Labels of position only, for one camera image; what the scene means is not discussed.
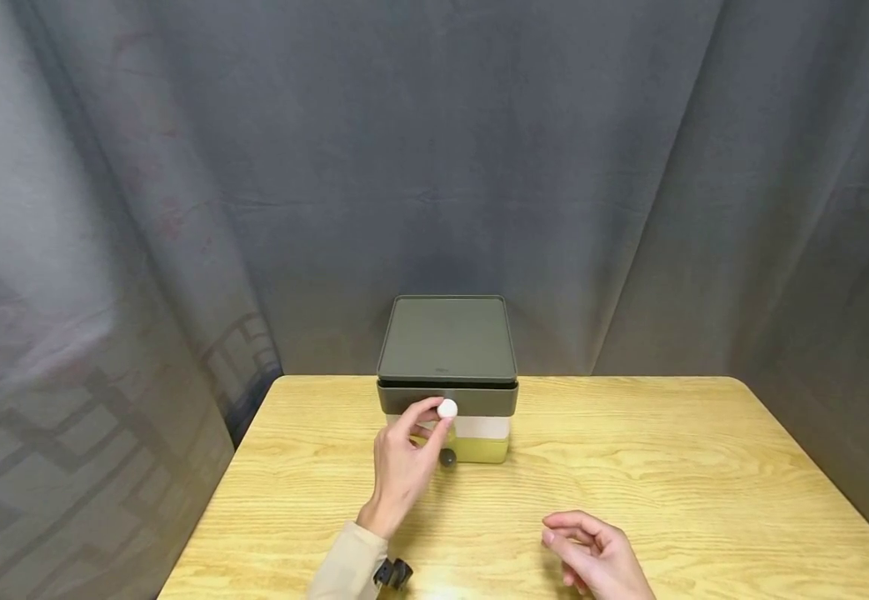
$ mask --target sleeve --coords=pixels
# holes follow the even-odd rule
[[[387,541],[347,522],[314,574],[308,600],[375,600],[373,574],[387,558]]]

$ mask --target gray lid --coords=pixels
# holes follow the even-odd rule
[[[377,376],[388,381],[516,381],[504,298],[396,297]]]

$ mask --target box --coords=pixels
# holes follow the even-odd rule
[[[453,399],[457,417],[442,463],[504,462],[517,406],[504,298],[396,297],[377,365],[377,395],[389,423],[417,400]]]

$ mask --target wood grain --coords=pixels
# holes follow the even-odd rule
[[[440,470],[409,598],[572,598],[541,517],[622,527],[658,598],[869,598],[869,525],[742,383],[523,377],[503,465]],[[278,379],[164,599],[302,598],[372,488],[372,377]]]

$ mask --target white bottle cap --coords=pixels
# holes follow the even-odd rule
[[[444,402],[437,407],[437,416],[440,418],[457,417],[457,402],[450,398],[444,398]]]

